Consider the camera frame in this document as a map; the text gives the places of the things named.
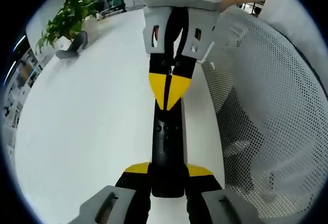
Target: potted plant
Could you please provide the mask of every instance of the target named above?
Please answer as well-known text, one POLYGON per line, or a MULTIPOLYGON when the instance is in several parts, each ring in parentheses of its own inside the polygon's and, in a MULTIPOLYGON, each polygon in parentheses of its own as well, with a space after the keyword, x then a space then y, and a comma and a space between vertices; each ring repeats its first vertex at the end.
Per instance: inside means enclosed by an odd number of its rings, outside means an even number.
POLYGON ((39 52, 42 53, 44 44, 50 44, 55 48, 54 43, 62 36, 72 42, 81 31, 86 17, 96 17, 97 2, 97 0, 66 0, 56 17, 48 22, 45 33, 41 33, 41 38, 36 44, 39 52))

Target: white table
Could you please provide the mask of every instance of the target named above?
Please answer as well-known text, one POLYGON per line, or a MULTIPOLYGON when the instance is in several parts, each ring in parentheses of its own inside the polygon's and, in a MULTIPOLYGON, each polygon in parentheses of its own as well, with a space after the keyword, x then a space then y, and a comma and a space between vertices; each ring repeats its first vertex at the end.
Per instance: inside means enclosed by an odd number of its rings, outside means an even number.
MULTIPOLYGON (((50 60, 20 116, 17 178, 44 223, 66 224, 83 202, 115 185, 125 168, 151 160, 155 99, 142 10, 108 23, 78 59, 50 60)), ((219 130, 201 66, 184 106, 188 163, 208 168, 224 186, 219 130)), ((189 223, 186 202, 152 197, 148 223, 189 223)))

